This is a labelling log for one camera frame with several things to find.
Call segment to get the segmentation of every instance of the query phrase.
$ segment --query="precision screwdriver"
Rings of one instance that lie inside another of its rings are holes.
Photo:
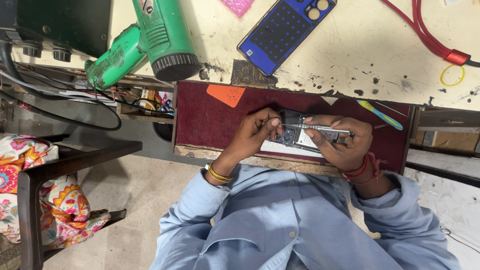
[[[299,127],[301,129],[312,128],[316,131],[347,133],[350,137],[352,137],[352,138],[355,137],[355,134],[353,132],[351,132],[350,130],[334,129],[331,126],[326,126],[326,125],[307,125],[307,124],[304,124],[304,123],[302,123],[302,124],[282,124],[282,125]]]

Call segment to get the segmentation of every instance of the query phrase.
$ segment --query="disassembled smartphone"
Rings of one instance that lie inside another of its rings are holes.
[[[312,115],[287,109],[278,109],[277,112],[282,117],[282,124],[284,124],[284,126],[283,136],[277,135],[275,140],[276,143],[320,153],[317,146],[313,143],[312,139],[305,134],[304,130],[288,126],[288,124],[302,124],[305,121],[305,118]],[[339,133],[337,132],[322,131],[321,133],[331,143],[336,143],[339,140]]]
[[[279,0],[247,34],[237,50],[272,75],[327,14],[337,0]]]

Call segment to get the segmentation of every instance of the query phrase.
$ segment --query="camera lens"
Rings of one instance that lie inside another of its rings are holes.
[[[283,140],[284,142],[286,142],[286,143],[289,143],[289,142],[292,141],[292,135],[290,135],[290,134],[285,134],[285,135],[283,135],[282,140]]]

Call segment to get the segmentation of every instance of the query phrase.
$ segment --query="floral cloth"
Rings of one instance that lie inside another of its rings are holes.
[[[17,208],[18,172],[58,159],[58,146],[30,135],[0,140],[0,232],[20,242]],[[110,219],[106,209],[91,211],[85,194],[71,175],[47,181],[40,190],[43,245],[51,249],[83,242]]]
[[[12,243],[20,243],[17,195],[0,194],[0,233]]]
[[[58,147],[30,135],[14,135],[0,140],[0,193],[17,194],[18,172],[57,160]]]

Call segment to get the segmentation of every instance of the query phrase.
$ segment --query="wooden chair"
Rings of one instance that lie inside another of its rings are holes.
[[[66,134],[42,137],[52,143],[62,141]],[[40,231],[40,190],[42,185],[62,175],[114,160],[142,150],[142,142],[126,142],[122,145],[83,152],[70,147],[59,147],[59,159],[18,173],[18,214],[21,236],[21,270],[41,270],[43,262],[59,253],[61,249],[49,250],[42,245]],[[125,218],[127,210],[110,212],[106,228]]]

